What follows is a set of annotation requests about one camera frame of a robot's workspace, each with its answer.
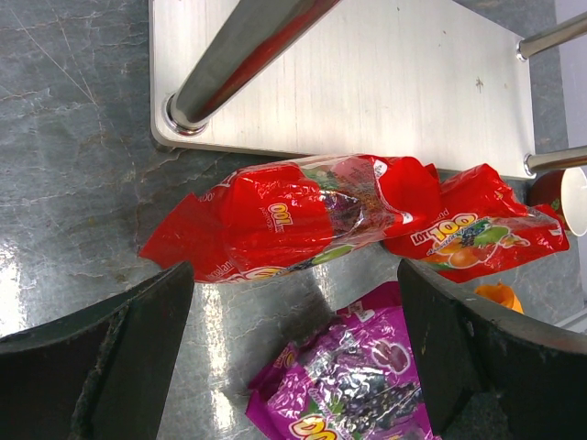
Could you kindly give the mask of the orange candy bag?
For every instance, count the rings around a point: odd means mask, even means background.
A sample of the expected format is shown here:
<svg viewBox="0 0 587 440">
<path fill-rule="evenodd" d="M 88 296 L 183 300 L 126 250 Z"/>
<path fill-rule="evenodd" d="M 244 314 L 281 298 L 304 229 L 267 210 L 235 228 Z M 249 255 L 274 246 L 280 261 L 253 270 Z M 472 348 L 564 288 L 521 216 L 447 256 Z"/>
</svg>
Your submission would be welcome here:
<svg viewBox="0 0 587 440">
<path fill-rule="evenodd" d="M 519 301 L 514 290 L 501 282 L 495 285 L 481 285 L 475 289 L 475 293 L 482 298 L 498 303 L 520 314 L 524 313 L 522 303 Z"/>
</svg>

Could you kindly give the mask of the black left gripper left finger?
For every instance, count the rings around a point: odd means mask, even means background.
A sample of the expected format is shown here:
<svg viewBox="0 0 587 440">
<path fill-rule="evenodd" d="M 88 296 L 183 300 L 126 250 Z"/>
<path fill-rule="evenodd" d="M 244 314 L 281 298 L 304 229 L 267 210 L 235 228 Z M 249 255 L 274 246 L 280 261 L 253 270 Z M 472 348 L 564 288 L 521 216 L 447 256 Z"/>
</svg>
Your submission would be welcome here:
<svg viewBox="0 0 587 440">
<path fill-rule="evenodd" d="M 193 290 L 184 262 L 3 337 L 2 438 L 156 438 Z"/>
</svg>

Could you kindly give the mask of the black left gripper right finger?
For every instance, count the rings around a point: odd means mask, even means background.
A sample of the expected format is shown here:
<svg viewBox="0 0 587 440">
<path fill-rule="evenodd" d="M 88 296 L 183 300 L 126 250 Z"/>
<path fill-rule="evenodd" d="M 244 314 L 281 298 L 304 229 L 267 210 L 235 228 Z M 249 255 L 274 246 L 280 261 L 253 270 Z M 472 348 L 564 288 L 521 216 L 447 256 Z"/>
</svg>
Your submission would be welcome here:
<svg viewBox="0 0 587 440">
<path fill-rule="evenodd" d="M 517 313 L 404 259 L 397 271 L 426 410 L 445 435 L 491 394 L 514 439 L 586 436 L 586 337 Z"/>
</svg>

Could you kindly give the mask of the purple candy bag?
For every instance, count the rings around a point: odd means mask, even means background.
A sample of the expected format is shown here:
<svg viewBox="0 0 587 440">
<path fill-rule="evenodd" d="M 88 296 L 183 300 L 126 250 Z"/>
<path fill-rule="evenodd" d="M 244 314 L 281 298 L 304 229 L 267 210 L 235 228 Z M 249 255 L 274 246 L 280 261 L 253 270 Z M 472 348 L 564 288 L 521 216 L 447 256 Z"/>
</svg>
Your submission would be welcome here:
<svg viewBox="0 0 587 440">
<path fill-rule="evenodd" d="M 249 384 L 246 415 L 269 439 L 433 439 L 398 282 L 290 343 Z"/>
</svg>

